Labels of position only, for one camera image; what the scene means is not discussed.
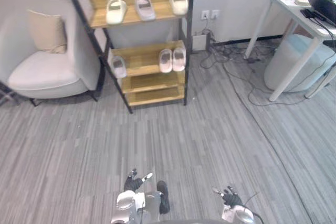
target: armchair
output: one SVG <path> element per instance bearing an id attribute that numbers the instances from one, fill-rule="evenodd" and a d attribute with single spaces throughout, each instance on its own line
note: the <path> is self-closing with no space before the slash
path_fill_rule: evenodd
<path id="1" fill-rule="evenodd" d="M 0 28 L 0 81 L 18 94 L 37 99 L 95 90 L 100 62 L 72 5 L 65 0 L 49 0 L 29 8 L 62 16 L 67 51 L 38 51 L 29 34 L 27 10 L 19 10 Z"/>

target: slipper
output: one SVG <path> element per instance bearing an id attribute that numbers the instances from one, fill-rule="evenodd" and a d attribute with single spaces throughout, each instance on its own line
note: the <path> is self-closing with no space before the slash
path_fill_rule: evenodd
<path id="1" fill-rule="evenodd" d="M 142 21 L 152 21 L 156 19 L 151 0 L 135 0 L 135 10 Z"/>
<path id="2" fill-rule="evenodd" d="M 159 54 L 159 66 L 162 73 L 169 73 L 173 69 L 173 52 L 170 49 L 163 49 Z"/>
<path id="3" fill-rule="evenodd" d="M 123 0 L 108 0 L 106 6 L 106 23 L 120 24 L 124 20 L 127 4 Z"/>
<path id="4" fill-rule="evenodd" d="M 185 15 L 188 12 L 188 0 L 169 0 L 175 15 Z"/>
<path id="5" fill-rule="evenodd" d="M 186 62 L 186 50 L 182 47 L 175 48 L 173 52 L 173 70 L 175 72 L 181 72 L 185 68 L 185 62 Z"/>
<path id="6" fill-rule="evenodd" d="M 117 79 L 127 76 L 126 64 L 122 57 L 109 55 L 108 63 Z"/>

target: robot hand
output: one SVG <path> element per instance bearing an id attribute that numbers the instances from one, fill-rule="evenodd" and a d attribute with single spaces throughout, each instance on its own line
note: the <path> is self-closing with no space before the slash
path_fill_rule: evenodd
<path id="1" fill-rule="evenodd" d="M 127 179 L 125 181 L 124 184 L 124 191 L 127 190 L 131 190 L 133 192 L 135 192 L 136 190 L 138 190 L 140 188 L 140 186 L 150 177 L 153 176 L 152 173 L 147 174 L 146 176 L 144 176 L 143 178 L 135 178 L 135 176 L 137 175 L 137 169 L 133 169 L 127 176 Z"/>
<path id="2" fill-rule="evenodd" d="M 213 192 L 219 194 L 222 197 L 222 199 L 224 200 L 224 204 L 226 204 L 227 206 L 242 206 L 242 199 L 238 196 L 234 189 L 231 186 L 228 186 L 227 189 L 229 189 L 230 191 L 224 189 L 224 193 L 222 193 L 218 189 L 214 187 L 212 188 Z"/>

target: black metal frame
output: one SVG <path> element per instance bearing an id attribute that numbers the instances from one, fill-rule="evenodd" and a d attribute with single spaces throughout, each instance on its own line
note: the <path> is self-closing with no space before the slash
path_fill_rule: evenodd
<path id="1" fill-rule="evenodd" d="M 114 85 L 116 86 L 119 94 L 121 95 L 121 98 L 123 100 L 123 102 L 125 103 L 128 111 L 132 114 L 133 111 L 130 107 L 130 105 L 128 104 L 128 101 L 125 97 L 125 95 L 123 94 L 119 84 L 118 84 L 118 80 L 116 79 L 115 75 L 113 74 L 108 62 L 107 62 L 107 57 L 108 57 L 108 53 L 110 49 L 114 49 L 113 43 L 110 39 L 110 35 L 107 31 L 106 28 L 103 28 L 103 32 L 106 36 L 106 45 L 105 45 L 105 49 L 104 52 L 101 50 L 100 45 L 97 41 L 97 38 L 95 37 L 95 29 L 92 29 L 89 25 L 89 22 L 85 16 L 85 13 L 79 3 L 78 0 L 71 0 L 78 15 L 80 20 L 82 21 L 85 31 L 87 32 L 89 39 L 91 40 L 91 43 L 93 45 L 93 48 L 96 52 L 96 54 L 98 55 L 101 63 L 104 65 L 104 67 L 106 68 L 107 72 L 109 73 L 110 77 L 112 78 Z M 182 20 L 179 19 L 178 24 L 179 24 L 179 35 L 180 35 L 180 39 L 183 40 L 184 45 L 186 45 L 186 66 L 185 66 L 185 86 L 184 86 L 184 105 L 187 104 L 187 92 L 188 92 L 188 74 L 189 74 L 189 62 L 190 62 L 190 54 L 192 52 L 192 36 L 191 36 L 191 28 L 192 28 L 192 18 L 193 18 L 193 4 L 194 4 L 194 0 L 189 0 L 189 8 L 188 8 L 188 13 L 186 15 L 186 21 L 187 21 L 187 34 L 185 35 L 182 31 Z"/>

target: black shoe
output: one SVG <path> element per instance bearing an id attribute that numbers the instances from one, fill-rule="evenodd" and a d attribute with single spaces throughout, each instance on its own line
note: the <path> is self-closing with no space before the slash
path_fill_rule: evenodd
<path id="1" fill-rule="evenodd" d="M 165 181 L 159 181 L 156 185 L 158 191 L 162 193 L 160 203 L 160 214 L 166 214 L 170 211 L 168 187 Z"/>

